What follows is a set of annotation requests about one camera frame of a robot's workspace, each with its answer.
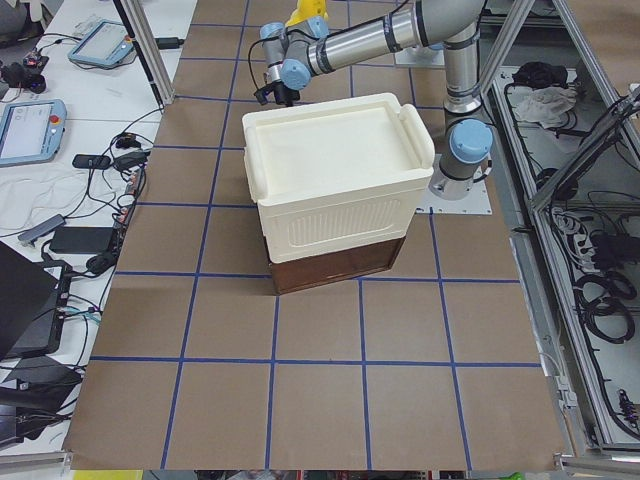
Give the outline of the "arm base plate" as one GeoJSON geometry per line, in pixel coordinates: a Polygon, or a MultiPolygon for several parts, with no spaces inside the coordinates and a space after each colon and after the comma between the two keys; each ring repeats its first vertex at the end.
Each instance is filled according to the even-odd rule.
{"type": "Polygon", "coordinates": [[[486,182],[457,181],[436,169],[416,207],[417,214],[491,215],[486,182]]]}

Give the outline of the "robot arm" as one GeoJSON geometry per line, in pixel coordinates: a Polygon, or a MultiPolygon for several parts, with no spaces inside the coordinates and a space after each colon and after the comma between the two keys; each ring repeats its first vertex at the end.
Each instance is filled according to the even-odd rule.
{"type": "Polygon", "coordinates": [[[337,121],[329,116],[331,103],[297,107],[300,91],[312,78],[333,73],[386,54],[440,44],[444,49],[447,81],[445,109],[462,120],[447,131],[448,150],[430,178],[429,189],[447,200],[461,200],[480,182],[476,172],[488,163],[493,135],[489,127],[467,115],[481,105],[477,74],[478,1],[417,1],[376,19],[331,33],[323,15],[298,7],[288,24],[262,26],[259,45],[268,69],[265,83],[255,92],[260,104],[269,95],[283,106],[287,126],[275,151],[260,157],[246,148],[249,190],[254,202],[267,202],[287,193],[305,192],[346,180],[383,176],[396,178],[409,164],[425,157],[416,147],[401,149],[391,131],[366,115],[350,112],[337,121]]]}
{"type": "Polygon", "coordinates": [[[406,48],[394,54],[395,65],[405,68],[444,68],[444,45],[406,48]]]}

